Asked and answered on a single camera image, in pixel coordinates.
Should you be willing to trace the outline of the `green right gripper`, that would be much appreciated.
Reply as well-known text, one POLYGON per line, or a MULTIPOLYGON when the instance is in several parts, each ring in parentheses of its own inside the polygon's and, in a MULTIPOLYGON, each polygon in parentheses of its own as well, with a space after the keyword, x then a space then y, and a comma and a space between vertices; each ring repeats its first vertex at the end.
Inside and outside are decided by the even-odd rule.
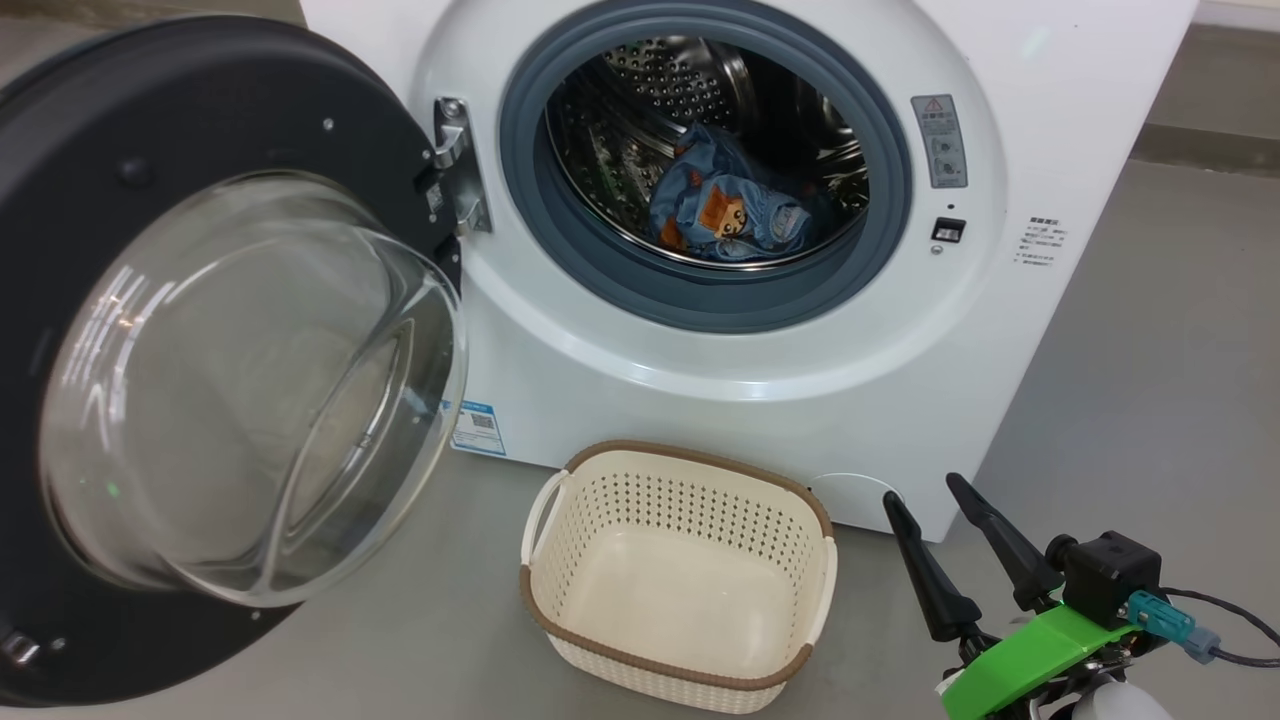
MULTIPOLYGON (((1043 553, 963 475, 948 473, 946 486, 995 551, 1018 607, 1043 612, 942 683, 946 716, 1024 717, 1034 705, 1078 694, 1121 669, 1132 657, 1129 646, 1139 628, 1121 623, 1108 629, 1060 605, 1053 592, 1064 585, 1064 575, 1043 553)), ((979 635, 980 610, 938 565, 902 498, 886 492, 883 509, 931 638, 947 643, 979 635)))

